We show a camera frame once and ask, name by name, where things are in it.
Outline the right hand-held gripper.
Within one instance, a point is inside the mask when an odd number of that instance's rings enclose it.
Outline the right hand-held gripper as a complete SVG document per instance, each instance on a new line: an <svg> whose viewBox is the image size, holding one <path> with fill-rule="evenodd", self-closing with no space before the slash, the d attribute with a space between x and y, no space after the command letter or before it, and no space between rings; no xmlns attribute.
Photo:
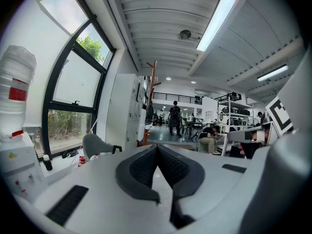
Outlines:
<svg viewBox="0 0 312 234"><path fill-rule="evenodd" d="M241 154L247 159L251 159L257 149L271 146L278 138L294 131L293 123L278 97L266 106L264 114L264 124L227 133L229 141L241 143Z"/></svg>

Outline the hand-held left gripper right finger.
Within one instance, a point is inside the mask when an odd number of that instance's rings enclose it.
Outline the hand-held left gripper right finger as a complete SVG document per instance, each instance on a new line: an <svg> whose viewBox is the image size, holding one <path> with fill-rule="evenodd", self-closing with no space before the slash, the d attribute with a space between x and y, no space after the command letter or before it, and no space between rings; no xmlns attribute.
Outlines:
<svg viewBox="0 0 312 234"><path fill-rule="evenodd" d="M195 194L205 179L204 168L198 162L164 145L157 146L156 157L157 166L173 192L170 222L181 229L195 219L183 213L179 200Z"/></svg>

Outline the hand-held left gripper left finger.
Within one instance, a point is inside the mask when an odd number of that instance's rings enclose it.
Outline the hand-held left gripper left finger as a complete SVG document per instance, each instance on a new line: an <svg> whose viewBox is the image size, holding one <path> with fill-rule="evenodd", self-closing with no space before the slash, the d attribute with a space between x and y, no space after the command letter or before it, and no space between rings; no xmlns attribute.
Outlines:
<svg viewBox="0 0 312 234"><path fill-rule="evenodd" d="M121 161L115 169L116 182L129 196L160 203L160 195L152 189L158 163L158 148L152 145Z"/></svg>

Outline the brown wooden coat rack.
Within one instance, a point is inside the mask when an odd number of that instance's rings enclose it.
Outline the brown wooden coat rack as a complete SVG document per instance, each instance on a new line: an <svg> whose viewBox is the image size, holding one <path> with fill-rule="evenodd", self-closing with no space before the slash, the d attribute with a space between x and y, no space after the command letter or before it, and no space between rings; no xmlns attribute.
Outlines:
<svg viewBox="0 0 312 234"><path fill-rule="evenodd" d="M155 86L160 85L161 82L155 83L157 61L155 60L153 65L150 64L149 62L146 62L146 64L148 64L152 68L152 80L151 80L151 86L150 86L149 100L147 104L147 109L149 110L149 108L151 108L152 106L152 95L154 92L154 88ZM138 139L136 140L138 147L145 146L147 144L147 139L148 139L149 134L150 134L150 130L147 130L146 128L144 128L143 141L139 141Z"/></svg>

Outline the black box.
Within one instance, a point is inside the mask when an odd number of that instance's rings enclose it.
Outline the black box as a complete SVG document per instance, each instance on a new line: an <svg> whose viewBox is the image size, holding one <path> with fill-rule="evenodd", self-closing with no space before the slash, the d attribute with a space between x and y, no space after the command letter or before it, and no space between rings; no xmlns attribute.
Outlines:
<svg viewBox="0 0 312 234"><path fill-rule="evenodd" d="M237 146L232 146L230 150L229 157L236 157L236 158L244 158L244 155L241 154L241 149Z"/></svg>

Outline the black legged desk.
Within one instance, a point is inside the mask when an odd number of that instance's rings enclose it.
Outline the black legged desk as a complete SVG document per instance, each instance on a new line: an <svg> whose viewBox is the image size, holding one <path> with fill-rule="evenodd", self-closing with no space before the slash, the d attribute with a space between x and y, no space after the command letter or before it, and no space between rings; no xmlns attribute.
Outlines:
<svg viewBox="0 0 312 234"><path fill-rule="evenodd" d="M183 136L193 136L192 132L193 130L201 130L203 128L202 122L193 122L193 121L185 121L184 126L182 128L182 135Z"/></svg>

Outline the grey chair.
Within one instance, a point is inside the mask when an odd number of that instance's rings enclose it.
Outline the grey chair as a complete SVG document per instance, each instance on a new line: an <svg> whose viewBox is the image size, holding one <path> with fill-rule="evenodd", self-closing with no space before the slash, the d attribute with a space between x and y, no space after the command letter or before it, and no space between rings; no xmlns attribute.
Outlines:
<svg viewBox="0 0 312 234"><path fill-rule="evenodd" d="M121 146L106 143L95 134L87 134L83 137L82 148L86 162L122 152Z"/></svg>

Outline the long ceiling light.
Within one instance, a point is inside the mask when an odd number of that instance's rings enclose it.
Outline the long ceiling light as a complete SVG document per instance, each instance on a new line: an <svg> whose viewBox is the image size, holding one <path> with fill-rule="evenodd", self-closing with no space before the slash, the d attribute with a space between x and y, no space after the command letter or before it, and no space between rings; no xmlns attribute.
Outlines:
<svg viewBox="0 0 312 234"><path fill-rule="evenodd" d="M264 81L264 80L267 80L267 79L270 79L276 75L279 75L280 73L283 73L285 71L288 70L288 66L286 64L266 73L266 74L263 74L259 77L257 77L257 81L261 82L261 81Z"/></svg>
<svg viewBox="0 0 312 234"><path fill-rule="evenodd" d="M205 52L211 45L225 19L232 10L236 0L219 0L213 15L204 31L201 40L197 45L197 50Z"/></svg>

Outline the black shoes pair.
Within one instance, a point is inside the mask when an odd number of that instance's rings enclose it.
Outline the black shoes pair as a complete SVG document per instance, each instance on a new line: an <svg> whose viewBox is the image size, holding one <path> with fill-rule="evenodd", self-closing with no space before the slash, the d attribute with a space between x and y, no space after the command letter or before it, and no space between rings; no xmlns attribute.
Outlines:
<svg viewBox="0 0 312 234"><path fill-rule="evenodd" d="M75 157L76 155L78 154L78 150L68 150L68 151L65 151L62 155L61 155L61 157L63 158L63 159L65 159L65 158L70 158L70 157Z"/></svg>

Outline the white metal locker cabinet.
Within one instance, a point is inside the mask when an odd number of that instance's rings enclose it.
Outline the white metal locker cabinet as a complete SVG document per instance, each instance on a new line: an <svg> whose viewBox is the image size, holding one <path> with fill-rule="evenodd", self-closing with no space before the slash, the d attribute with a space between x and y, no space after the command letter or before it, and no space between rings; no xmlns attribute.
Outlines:
<svg viewBox="0 0 312 234"><path fill-rule="evenodd" d="M109 102L105 140L128 151L137 146L142 95L135 74L117 74Z"/></svg>

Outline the black balcony railing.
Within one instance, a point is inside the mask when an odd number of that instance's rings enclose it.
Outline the black balcony railing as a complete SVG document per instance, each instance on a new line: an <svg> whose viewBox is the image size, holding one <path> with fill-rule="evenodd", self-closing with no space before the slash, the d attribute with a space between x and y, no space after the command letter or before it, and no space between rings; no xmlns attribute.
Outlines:
<svg viewBox="0 0 312 234"><path fill-rule="evenodd" d="M184 95L176 95L176 94L167 94L167 93L160 93L160 92L153 92L152 99L160 99L160 100L168 100L168 101L177 101L183 103L190 103L190 104L202 104L202 98L184 96Z"/></svg>

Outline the black bottle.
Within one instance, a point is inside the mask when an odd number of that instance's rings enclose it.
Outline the black bottle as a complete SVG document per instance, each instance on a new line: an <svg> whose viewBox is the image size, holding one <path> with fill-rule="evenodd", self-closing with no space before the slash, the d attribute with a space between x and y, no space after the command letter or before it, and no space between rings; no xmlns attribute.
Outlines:
<svg viewBox="0 0 312 234"><path fill-rule="evenodd" d="M51 163L49 156L44 155L42 158L43 158L43 164L44 164L46 170L51 171L53 169L53 166L52 166L52 163Z"/></svg>

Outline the white water dispenser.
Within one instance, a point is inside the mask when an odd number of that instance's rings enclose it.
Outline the white water dispenser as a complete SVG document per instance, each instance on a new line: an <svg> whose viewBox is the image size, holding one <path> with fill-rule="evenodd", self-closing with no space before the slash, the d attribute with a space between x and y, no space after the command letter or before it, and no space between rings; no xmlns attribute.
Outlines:
<svg viewBox="0 0 312 234"><path fill-rule="evenodd" d="M48 187L28 133L0 142L0 174L13 194L31 204Z"/></svg>

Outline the large water jug red label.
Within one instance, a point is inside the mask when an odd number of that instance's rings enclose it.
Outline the large water jug red label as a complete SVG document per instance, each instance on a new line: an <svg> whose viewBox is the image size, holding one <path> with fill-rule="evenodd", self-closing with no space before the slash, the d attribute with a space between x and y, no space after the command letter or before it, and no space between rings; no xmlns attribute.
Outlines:
<svg viewBox="0 0 312 234"><path fill-rule="evenodd" d="M22 46L10 45L0 59L0 139L22 130L37 62Z"/></svg>

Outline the black window frame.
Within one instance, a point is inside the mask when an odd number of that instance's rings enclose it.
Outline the black window frame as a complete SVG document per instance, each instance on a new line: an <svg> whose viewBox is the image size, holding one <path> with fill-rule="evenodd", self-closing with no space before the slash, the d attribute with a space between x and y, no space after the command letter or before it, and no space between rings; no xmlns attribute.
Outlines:
<svg viewBox="0 0 312 234"><path fill-rule="evenodd" d="M99 101L116 52L86 0L70 0L68 40L50 72L42 109L44 153L55 158L82 146L97 129Z"/></svg>

